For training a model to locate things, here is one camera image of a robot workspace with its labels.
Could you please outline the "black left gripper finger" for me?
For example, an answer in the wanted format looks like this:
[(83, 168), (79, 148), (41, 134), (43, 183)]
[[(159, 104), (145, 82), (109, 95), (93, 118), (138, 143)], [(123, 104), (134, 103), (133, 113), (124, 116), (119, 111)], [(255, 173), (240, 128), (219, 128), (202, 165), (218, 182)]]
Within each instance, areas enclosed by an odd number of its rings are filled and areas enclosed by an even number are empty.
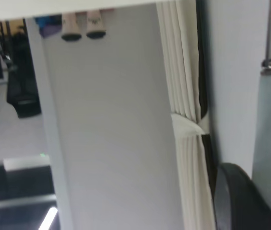
[(271, 230), (271, 208), (236, 164), (219, 165), (213, 204), (218, 230)]

